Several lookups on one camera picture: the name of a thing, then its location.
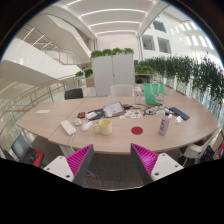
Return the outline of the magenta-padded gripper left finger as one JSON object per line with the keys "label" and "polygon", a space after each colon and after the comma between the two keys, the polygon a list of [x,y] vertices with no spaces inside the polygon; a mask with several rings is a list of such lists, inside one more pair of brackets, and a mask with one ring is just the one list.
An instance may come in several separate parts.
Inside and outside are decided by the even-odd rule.
{"label": "magenta-padded gripper left finger", "polygon": [[58,156],[44,170],[82,186],[93,155],[94,148],[90,144],[67,157]]}

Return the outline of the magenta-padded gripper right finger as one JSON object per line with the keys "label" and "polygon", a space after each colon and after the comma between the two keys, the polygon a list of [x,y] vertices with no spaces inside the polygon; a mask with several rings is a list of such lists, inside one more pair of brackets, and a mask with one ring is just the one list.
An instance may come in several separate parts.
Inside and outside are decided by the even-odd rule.
{"label": "magenta-padded gripper right finger", "polygon": [[157,154],[134,143],[131,144],[131,156],[144,185],[182,169],[182,166],[168,154]]}

